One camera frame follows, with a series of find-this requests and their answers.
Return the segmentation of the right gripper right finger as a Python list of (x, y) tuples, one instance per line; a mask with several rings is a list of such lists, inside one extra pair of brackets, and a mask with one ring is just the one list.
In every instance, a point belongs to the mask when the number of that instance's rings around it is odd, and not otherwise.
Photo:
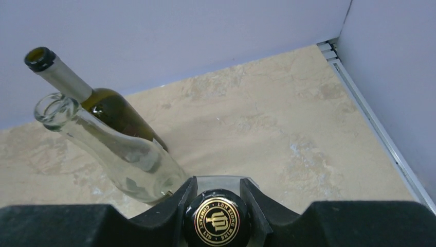
[(240, 194), (252, 246), (435, 246), (435, 215), (413, 201), (315, 201), (298, 214), (250, 180)]

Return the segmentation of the clear bottle black cap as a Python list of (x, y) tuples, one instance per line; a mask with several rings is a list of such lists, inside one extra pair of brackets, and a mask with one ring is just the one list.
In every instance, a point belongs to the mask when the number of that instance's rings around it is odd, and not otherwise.
[(250, 177), (193, 176), (179, 207), (183, 209), (180, 246), (261, 246), (268, 231), (250, 188)]

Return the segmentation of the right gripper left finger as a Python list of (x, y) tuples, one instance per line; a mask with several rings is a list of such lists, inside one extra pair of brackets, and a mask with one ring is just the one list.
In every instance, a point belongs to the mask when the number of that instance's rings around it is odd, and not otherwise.
[(3, 207), (1, 246), (178, 246), (182, 204), (196, 192), (197, 178), (189, 178), (131, 219), (110, 204)]

